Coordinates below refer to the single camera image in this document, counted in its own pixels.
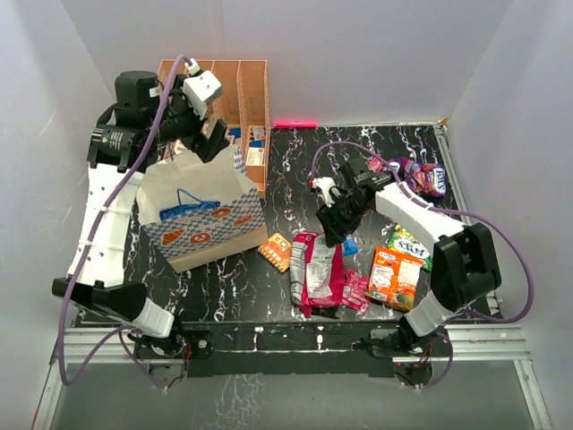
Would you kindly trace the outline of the magenta silver snack bag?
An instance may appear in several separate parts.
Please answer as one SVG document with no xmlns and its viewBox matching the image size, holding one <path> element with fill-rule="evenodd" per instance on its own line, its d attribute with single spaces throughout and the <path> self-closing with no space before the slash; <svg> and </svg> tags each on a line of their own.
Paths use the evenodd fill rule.
<svg viewBox="0 0 573 430">
<path fill-rule="evenodd" d="M 292 244 L 289 277 L 291 301 L 306 318 L 315 309 L 340 306 L 346 285 L 342 246 L 327 247 L 323 234 L 298 234 Z"/>
</svg>

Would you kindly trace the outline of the white checkered paper bag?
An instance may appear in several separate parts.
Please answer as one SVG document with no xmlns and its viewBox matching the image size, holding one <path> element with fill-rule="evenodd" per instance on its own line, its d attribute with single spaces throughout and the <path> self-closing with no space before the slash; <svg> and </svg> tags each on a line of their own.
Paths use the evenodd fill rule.
<svg viewBox="0 0 573 430">
<path fill-rule="evenodd" d="M 189 150 L 147 168 L 136 195 L 139 222 L 177 272 L 256 248 L 269 234 L 241 150 L 230 145 L 204 163 Z M 159 212 L 181 204 L 220 202 L 162 221 Z"/>
</svg>

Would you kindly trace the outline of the blue Slendy snack bag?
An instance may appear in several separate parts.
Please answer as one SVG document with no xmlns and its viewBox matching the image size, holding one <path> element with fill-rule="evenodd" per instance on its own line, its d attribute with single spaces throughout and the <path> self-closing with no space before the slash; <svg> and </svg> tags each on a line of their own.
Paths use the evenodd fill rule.
<svg viewBox="0 0 573 430">
<path fill-rule="evenodd" d="M 167 208 L 159 212 L 162 221 L 173 219 L 191 211 L 215 210 L 220 206 L 220 202 L 203 202 L 195 204 L 181 204 L 172 208 Z"/>
</svg>

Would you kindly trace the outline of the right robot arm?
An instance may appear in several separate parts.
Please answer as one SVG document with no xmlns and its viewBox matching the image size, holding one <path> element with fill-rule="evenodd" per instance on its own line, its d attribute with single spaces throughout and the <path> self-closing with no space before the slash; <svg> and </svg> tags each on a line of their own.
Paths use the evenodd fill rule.
<svg viewBox="0 0 573 430">
<path fill-rule="evenodd" d="M 500 286 L 492 233 L 482 223 L 467 225 L 440 212 L 409 191 L 390 169 L 375 173 L 355 158 L 339 172 L 346 183 L 343 188 L 327 176 L 310 180 L 311 189 L 323 200 L 317 217 L 327 246 L 342 244 L 373 209 L 405 228 L 432 257 L 429 292 L 400 318 L 396 332 L 370 341 L 378 348 L 420 355 L 450 318 Z"/>
</svg>

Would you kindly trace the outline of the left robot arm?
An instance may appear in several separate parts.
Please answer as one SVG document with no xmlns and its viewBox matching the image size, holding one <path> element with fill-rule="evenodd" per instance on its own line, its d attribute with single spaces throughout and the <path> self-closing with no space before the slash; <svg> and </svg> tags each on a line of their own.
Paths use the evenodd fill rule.
<svg viewBox="0 0 573 430">
<path fill-rule="evenodd" d="M 228 145 L 217 121 L 211 136 L 202 127 L 210 103 L 223 87 L 210 71 L 177 74 L 161 83 L 152 72 L 129 71 L 115 79 L 116 102 L 105 110 L 90 136 L 89 195 L 77 253 L 52 293 L 81 309 L 131 326 L 154 338 L 163 356 L 176 357 L 185 336 L 175 317 L 147 296 L 142 283 L 124 280 L 124 242 L 132 207 L 156 146 L 180 140 L 202 162 Z"/>
</svg>

